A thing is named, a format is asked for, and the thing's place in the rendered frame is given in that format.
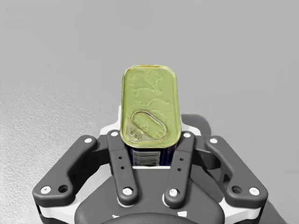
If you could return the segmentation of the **green and blue rectangular can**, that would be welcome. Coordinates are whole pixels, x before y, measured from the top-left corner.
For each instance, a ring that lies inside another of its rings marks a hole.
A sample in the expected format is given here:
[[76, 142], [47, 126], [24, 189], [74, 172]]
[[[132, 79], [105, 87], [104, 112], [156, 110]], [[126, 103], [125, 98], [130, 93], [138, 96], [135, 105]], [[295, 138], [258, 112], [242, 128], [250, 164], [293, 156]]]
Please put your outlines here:
[[122, 77], [122, 141], [134, 166], [169, 166], [181, 136], [176, 75], [167, 66], [135, 65]]

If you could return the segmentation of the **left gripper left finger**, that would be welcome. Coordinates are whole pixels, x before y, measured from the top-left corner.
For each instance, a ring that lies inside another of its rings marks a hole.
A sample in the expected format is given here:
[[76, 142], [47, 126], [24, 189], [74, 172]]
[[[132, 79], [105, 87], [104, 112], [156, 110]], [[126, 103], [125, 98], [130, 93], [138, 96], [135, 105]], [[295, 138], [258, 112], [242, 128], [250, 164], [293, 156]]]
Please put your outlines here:
[[[73, 203], [84, 206], [90, 201], [107, 203], [115, 200], [124, 206], [138, 201], [138, 187], [127, 147], [120, 136], [122, 107], [115, 123], [101, 129], [98, 138], [79, 137], [32, 190], [35, 204], [40, 207], [67, 207]], [[87, 198], [80, 200], [78, 192], [101, 166], [110, 165], [109, 193], [99, 186]]]

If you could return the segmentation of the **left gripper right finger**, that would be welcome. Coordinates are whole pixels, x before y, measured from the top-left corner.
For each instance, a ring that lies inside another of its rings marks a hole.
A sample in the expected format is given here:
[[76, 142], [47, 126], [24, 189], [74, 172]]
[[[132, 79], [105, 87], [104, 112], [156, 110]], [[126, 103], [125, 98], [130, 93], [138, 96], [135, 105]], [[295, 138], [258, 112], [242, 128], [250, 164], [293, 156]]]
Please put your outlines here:
[[184, 114], [189, 126], [172, 158], [164, 193], [166, 204], [182, 208], [196, 204], [222, 208], [262, 208], [268, 191], [232, 147], [220, 136], [211, 135], [208, 121]]

